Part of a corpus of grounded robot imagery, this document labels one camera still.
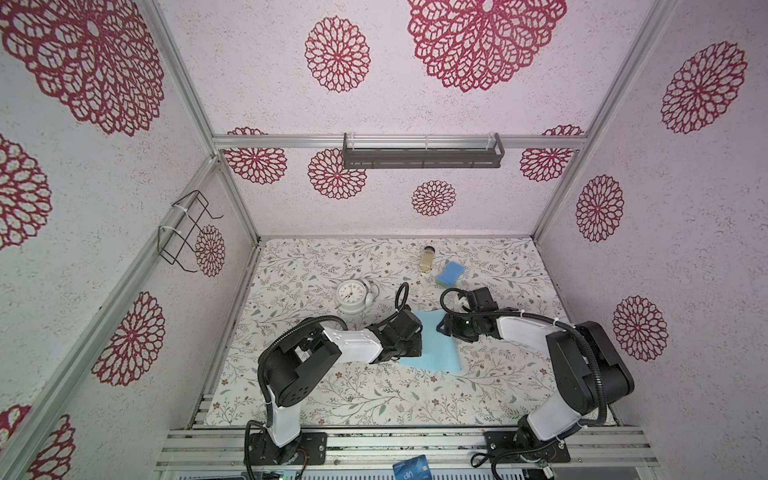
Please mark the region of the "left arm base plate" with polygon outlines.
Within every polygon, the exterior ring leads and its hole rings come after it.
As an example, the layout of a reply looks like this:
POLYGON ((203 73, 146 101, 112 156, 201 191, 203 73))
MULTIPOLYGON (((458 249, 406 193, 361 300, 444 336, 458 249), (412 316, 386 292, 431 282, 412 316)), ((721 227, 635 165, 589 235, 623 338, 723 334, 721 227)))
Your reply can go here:
POLYGON ((323 465, 327 440, 328 435, 324 432, 302 430, 296 439, 277 447, 266 431, 250 433, 244 450, 244 463, 247 466, 323 465))

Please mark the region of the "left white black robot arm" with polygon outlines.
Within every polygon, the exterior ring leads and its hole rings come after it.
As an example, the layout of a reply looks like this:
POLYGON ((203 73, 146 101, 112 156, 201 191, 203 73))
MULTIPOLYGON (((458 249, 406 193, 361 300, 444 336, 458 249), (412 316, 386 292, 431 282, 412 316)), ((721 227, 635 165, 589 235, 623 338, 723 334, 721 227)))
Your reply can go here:
POLYGON ((361 330, 337 316, 307 318, 261 353, 257 379, 265 400, 265 430, 283 448, 301 433, 302 402, 337 364, 378 364, 422 353, 422 322, 409 307, 361 330))

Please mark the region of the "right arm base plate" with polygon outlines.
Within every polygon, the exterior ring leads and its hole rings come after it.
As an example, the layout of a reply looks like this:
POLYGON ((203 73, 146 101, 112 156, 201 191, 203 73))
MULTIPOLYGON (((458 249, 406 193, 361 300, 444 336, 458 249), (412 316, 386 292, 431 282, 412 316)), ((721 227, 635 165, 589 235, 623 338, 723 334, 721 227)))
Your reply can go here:
POLYGON ((487 452, 492 458, 501 456, 499 463, 569 463, 571 456, 564 441, 557 438, 538 440, 519 435, 516 428, 486 431, 483 434, 487 452))

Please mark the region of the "light blue paper sheet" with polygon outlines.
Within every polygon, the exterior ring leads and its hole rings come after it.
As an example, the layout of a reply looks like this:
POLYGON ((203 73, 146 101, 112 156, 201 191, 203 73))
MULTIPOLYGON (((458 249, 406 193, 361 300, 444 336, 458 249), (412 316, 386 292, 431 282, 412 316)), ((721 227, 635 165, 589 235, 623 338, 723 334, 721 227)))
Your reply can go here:
POLYGON ((419 357, 403 357, 398 363, 407 367, 430 372, 459 373, 459 351, 452 337, 437 331, 446 313, 442 310, 414 311, 422 323, 422 354, 419 357))

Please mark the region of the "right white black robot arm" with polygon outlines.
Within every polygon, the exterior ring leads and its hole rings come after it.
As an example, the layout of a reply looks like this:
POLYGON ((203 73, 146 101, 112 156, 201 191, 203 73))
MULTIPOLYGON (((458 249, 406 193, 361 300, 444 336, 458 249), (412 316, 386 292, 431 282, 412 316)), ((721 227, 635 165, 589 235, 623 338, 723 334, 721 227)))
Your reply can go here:
POLYGON ((593 321, 571 324, 522 308, 501 308, 482 287, 444 290, 445 316, 437 331, 467 343, 483 336, 527 346, 548 355, 556 392, 524 415, 514 445, 536 451, 579 430, 602 426, 609 406, 635 390, 634 378, 604 328, 593 321))

